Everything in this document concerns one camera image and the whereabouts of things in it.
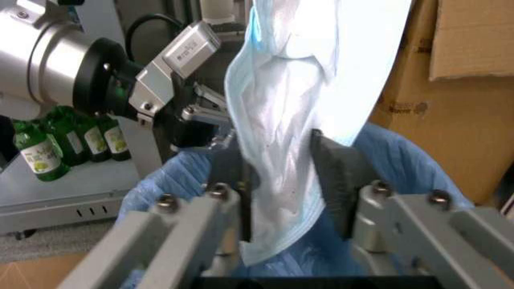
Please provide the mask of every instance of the bolt head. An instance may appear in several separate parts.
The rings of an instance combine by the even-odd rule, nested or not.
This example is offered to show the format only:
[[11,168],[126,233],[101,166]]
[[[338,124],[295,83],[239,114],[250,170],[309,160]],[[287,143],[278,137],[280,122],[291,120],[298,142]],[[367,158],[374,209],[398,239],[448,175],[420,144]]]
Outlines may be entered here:
[[143,105],[143,108],[144,108],[145,110],[151,110],[151,109],[152,109],[152,107],[153,107],[153,104],[151,104],[150,102],[147,102],[147,103],[145,103],[145,104]]
[[383,181],[376,181],[373,183],[373,193],[379,194],[385,197],[392,195],[392,190],[389,184]]
[[209,196],[214,199],[226,201],[229,199],[230,187],[224,183],[217,183],[213,186],[212,190],[208,192]]
[[432,190],[427,195],[427,201],[442,211],[448,211],[451,208],[451,196],[447,191]]
[[18,18],[21,18],[21,19],[27,19],[28,18],[28,13],[25,12],[25,11],[20,11],[16,14],[16,16],[18,16]]
[[157,199],[157,206],[165,211],[175,212],[179,208],[177,198],[170,194],[163,194]]

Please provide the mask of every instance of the bottle label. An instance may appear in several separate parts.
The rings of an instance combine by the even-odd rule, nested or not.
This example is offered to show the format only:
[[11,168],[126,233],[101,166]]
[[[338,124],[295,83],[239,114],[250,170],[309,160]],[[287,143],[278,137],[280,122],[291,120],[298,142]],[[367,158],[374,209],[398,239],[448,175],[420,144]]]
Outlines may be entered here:
[[52,143],[52,145],[54,146],[54,149],[55,149],[55,152],[57,153],[57,155],[60,157],[60,158],[63,158],[63,150],[61,149],[61,147],[59,146],[59,144],[57,143],[57,140],[55,139],[54,135],[53,134],[46,134],[47,138],[50,140],[50,142]]
[[101,154],[107,150],[107,144],[105,143],[98,126],[88,130],[84,134],[84,138],[93,155]]
[[104,133],[104,136],[113,154],[119,154],[128,150],[127,142],[125,142],[119,126],[109,129]]
[[48,173],[61,165],[61,158],[50,139],[22,150],[21,154],[30,169],[37,174]]
[[71,131],[66,134],[66,138],[68,138],[68,141],[70,142],[70,145],[72,145],[73,151],[76,154],[80,154],[84,151],[84,147],[82,146],[82,143],[80,142],[80,139],[78,138],[78,135],[75,131]]

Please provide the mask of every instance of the blue plastic bag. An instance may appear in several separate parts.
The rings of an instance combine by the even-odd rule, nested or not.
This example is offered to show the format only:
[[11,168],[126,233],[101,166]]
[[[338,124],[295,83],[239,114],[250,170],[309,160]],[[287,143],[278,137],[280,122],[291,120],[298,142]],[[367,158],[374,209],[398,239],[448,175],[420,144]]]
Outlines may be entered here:
[[[440,189],[461,208],[472,207],[442,168],[418,146],[376,125],[366,124],[354,143],[379,175],[400,194],[423,194]],[[147,210],[163,193],[185,199],[202,194],[211,166],[208,155],[184,152],[168,161],[132,189],[123,200],[118,221],[130,210]],[[276,256],[251,267],[242,264],[237,277],[355,276],[361,268],[350,255],[350,242],[336,233],[326,211],[299,241]],[[142,272],[133,272],[125,287],[133,287]]]

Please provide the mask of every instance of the cardboard box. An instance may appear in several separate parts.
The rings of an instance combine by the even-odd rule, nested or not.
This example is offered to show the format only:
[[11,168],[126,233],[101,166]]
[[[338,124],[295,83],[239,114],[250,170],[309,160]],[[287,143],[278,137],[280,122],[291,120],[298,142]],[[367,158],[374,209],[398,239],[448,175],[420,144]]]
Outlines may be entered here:
[[430,82],[437,15],[437,0],[416,2],[370,120],[423,148],[465,196],[482,204],[514,161],[514,78]]
[[443,0],[430,79],[514,75],[514,1]]
[[53,289],[86,253],[0,264],[0,288]]

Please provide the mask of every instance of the blue surgical mask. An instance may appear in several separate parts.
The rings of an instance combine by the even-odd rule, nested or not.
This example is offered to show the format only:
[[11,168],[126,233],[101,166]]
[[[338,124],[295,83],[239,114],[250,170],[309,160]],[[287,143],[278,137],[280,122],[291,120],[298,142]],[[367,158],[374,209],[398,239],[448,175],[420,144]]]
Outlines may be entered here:
[[286,249],[324,203],[312,128],[351,145],[389,75],[410,0],[254,0],[225,92],[245,159],[259,174],[245,265]]

